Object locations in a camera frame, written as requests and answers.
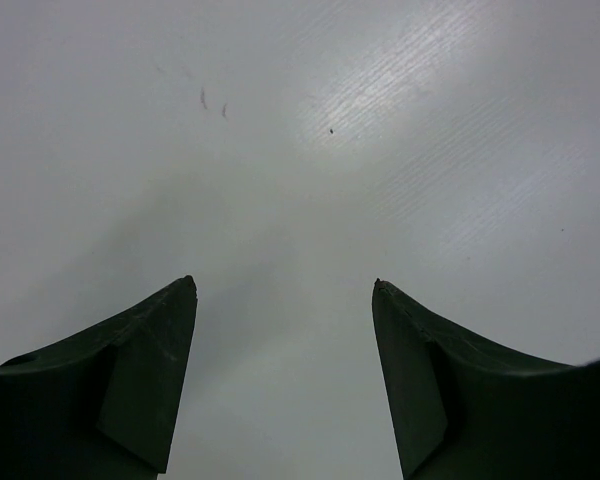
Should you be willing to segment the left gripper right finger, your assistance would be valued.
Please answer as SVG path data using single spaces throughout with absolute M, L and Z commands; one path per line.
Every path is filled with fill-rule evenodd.
M 372 316 L 406 479 L 600 479 L 600 359 L 476 334 L 377 280 Z

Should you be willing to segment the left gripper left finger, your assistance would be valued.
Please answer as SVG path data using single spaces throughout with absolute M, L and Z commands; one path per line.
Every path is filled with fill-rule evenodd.
M 196 310 L 196 284 L 184 276 L 0 365 L 0 479 L 164 474 Z

